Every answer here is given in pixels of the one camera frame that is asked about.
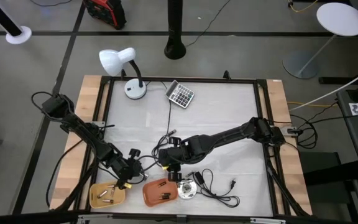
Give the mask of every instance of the white pole base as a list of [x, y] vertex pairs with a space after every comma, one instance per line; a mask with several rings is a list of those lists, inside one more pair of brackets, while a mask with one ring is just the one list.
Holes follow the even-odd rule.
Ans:
[[18, 35], [17, 37], [13, 37], [10, 34], [6, 34], [6, 41], [10, 44], [23, 44], [24, 42], [28, 41], [31, 37], [31, 29], [22, 26], [22, 34]]
[[139, 87], [139, 79], [134, 78], [129, 80], [124, 87], [125, 94], [133, 100], [142, 98], [146, 94], [146, 84], [143, 82], [143, 87]]

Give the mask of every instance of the small tray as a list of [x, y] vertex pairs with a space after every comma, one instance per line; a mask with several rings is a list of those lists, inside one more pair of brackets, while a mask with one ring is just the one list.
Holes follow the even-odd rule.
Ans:
[[[109, 185], [116, 184], [117, 181], [102, 183], [102, 184], [93, 184], [89, 189], [89, 204], [92, 208], [105, 208], [113, 205], [118, 205], [125, 200], [125, 189], [120, 190], [118, 187], [115, 187], [114, 194], [111, 197], [111, 187]], [[108, 190], [105, 195], [101, 198], [98, 198], [98, 195], [104, 190]], [[103, 199], [113, 199], [114, 203], [103, 202]]]
[[[161, 193], [171, 193], [169, 199], [160, 200]], [[175, 200], [178, 197], [178, 187], [176, 182], [168, 181], [168, 179], [160, 179], [145, 184], [143, 186], [143, 199], [147, 206], [153, 207], [161, 203], [169, 202]]]

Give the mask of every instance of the calculator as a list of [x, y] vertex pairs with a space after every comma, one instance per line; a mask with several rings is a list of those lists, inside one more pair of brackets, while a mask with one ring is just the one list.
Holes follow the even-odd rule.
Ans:
[[187, 108], [190, 101], [194, 98], [194, 92], [174, 80], [165, 92], [165, 96], [177, 105]]

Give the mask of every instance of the gray concrete floor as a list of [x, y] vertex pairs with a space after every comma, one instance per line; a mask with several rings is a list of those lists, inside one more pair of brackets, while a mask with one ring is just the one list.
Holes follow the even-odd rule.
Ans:
[[[60, 0], [37, 0], [42, 4]], [[72, 31], [80, 0], [56, 7], [39, 7], [28, 0], [0, 1], [20, 24], [34, 31]], [[203, 31], [225, 0], [185, 0], [183, 30]], [[167, 1], [125, 0], [127, 25], [122, 31], [167, 31]], [[297, 8], [307, 4], [296, 3]], [[232, 0], [214, 21], [209, 31], [226, 32], [324, 32], [316, 11], [320, 4], [297, 14], [287, 8], [287, 0]], [[80, 31], [115, 31], [83, 15]], [[8, 214], [25, 171], [41, 121], [30, 96], [50, 91], [59, 73], [70, 36], [33, 36], [22, 45], [9, 45], [0, 36], [0, 215]], [[195, 36], [184, 36], [185, 44]], [[68, 62], [61, 93], [77, 100], [83, 75], [107, 75], [99, 64], [102, 49], [134, 47], [136, 62], [144, 76], [221, 77], [229, 70], [233, 78], [281, 79], [288, 101], [306, 102], [338, 86], [318, 84], [320, 76], [351, 77], [358, 73], [358, 37], [337, 38], [317, 58], [319, 75], [310, 80], [290, 76], [282, 67], [282, 58], [294, 50], [316, 51], [328, 37], [235, 37], [203, 36], [188, 48], [187, 55], [169, 60], [163, 54], [166, 36], [78, 36]], [[330, 104], [334, 96], [319, 103]], [[311, 117], [320, 108], [302, 108], [294, 114]], [[321, 117], [339, 116], [337, 108]], [[343, 162], [357, 159], [341, 120], [319, 123], [319, 142], [314, 151], [338, 152]], [[57, 159], [63, 152], [67, 135], [51, 124], [39, 163], [24, 205], [24, 213], [47, 211], [45, 189]], [[341, 209], [312, 205], [316, 215], [343, 218]], [[128, 223], [145, 223], [133, 221]]]

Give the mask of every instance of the lamp shade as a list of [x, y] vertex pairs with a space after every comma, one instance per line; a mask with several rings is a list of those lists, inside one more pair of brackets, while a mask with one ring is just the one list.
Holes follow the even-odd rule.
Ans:
[[101, 50], [99, 52], [100, 62], [110, 76], [116, 76], [122, 70], [124, 63], [134, 60], [135, 49], [129, 47], [120, 52], [116, 50]]

